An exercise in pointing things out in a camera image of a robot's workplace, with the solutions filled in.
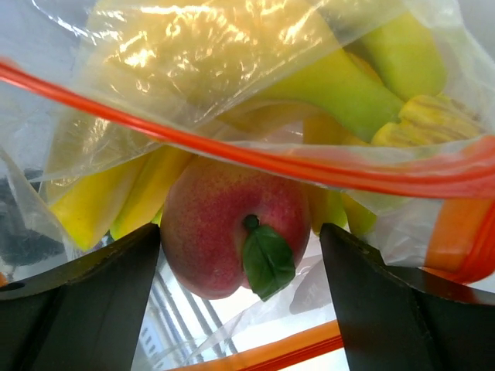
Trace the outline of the clear zip top bag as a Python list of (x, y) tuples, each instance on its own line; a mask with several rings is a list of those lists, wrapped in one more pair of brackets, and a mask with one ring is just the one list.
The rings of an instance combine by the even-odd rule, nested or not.
[(494, 289), (494, 61), (457, 1), (1, 3), (6, 264), (81, 256), (187, 151)]

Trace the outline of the pink fake peach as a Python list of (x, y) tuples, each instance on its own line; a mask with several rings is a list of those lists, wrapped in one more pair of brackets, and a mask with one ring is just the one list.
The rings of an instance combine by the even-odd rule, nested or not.
[(295, 180), (195, 157), (167, 195), (160, 231), (177, 281), (206, 299), (231, 296), (252, 285), (244, 272), (243, 222), (254, 216), (288, 244), (298, 266), (311, 221), (304, 186)]

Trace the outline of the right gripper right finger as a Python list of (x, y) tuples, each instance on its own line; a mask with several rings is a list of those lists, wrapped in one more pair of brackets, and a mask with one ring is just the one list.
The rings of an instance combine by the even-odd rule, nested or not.
[(422, 269), (326, 223), (319, 241), (351, 370), (492, 370), (494, 295)]

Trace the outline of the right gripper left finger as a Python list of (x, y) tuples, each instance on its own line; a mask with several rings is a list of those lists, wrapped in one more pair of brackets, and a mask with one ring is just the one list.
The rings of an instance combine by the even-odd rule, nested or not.
[(129, 370), (160, 248), (147, 224), (1, 288), (3, 370)]

